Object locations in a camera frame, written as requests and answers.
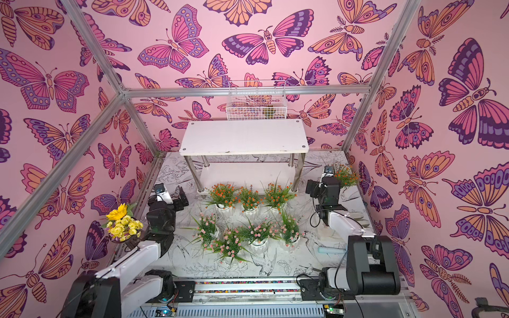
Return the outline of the pink flower pot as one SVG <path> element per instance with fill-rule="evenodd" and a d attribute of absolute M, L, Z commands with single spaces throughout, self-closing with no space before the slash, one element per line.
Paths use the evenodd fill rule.
<path fill-rule="evenodd" d="M 281 221 L 278 223 L 278 242 L 289 252 L 295 250 L 303 233 L 300 230 L 300 217 L 282 210 Z"/>
<path fill-rule="evenodd" d="M 217 215 L 200 213 L 197 217 L 192 217 L 195 227 L 187 227 L 193 230 L 193 240 L 191 243 L 199 243 L 201 248 L 210 249 L 219 237 L 219 227 L 217 226 Z"/>
<path fill-rule="evenodd" d="M 245 254 L 249 254 L 243 246 L 245 237 L 238 228 L 227 228 L 223 232 L 223 238 L 213 240 L 205 249 L 217 255 L 217 259 L 223 263 L 248 262 Z"/>
<path fill-rule="evenodd" d="M 277 239 L 278 226 L 273 221 L 263 221 L 238 228 L 239 236 L 246 242 L 250 252 L 262 254 L 269 248 L 269 241 Z"/>

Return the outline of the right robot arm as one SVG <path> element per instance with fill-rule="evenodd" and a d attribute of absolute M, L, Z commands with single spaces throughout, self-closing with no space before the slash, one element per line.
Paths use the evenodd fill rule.
<path fill-rule="evenodd" d="M 363 227 L 340 204 L 341 182 L 333 176 L 308 180 L 305 193 L 317 199 L 315 213 L 347 246 L 336 267 L 319 272 L 317 288 L 323 297 L 338 295 L 398 295 L 400 273 L 392 241 Z"/>

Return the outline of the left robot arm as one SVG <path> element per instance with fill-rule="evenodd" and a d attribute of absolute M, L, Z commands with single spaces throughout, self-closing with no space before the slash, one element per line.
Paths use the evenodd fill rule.
<path fill-rule="evenodd" d="M 182 188 L 154 186 L 148 200 L 148 231 L 125 256 L 95 274 L 77 278 L 58 317 L 127 317 L 148 301 L 169 303 L 178 296 L 171 272 L 150 269 L 174 241 L 176 214 L 189 205 Z"/>

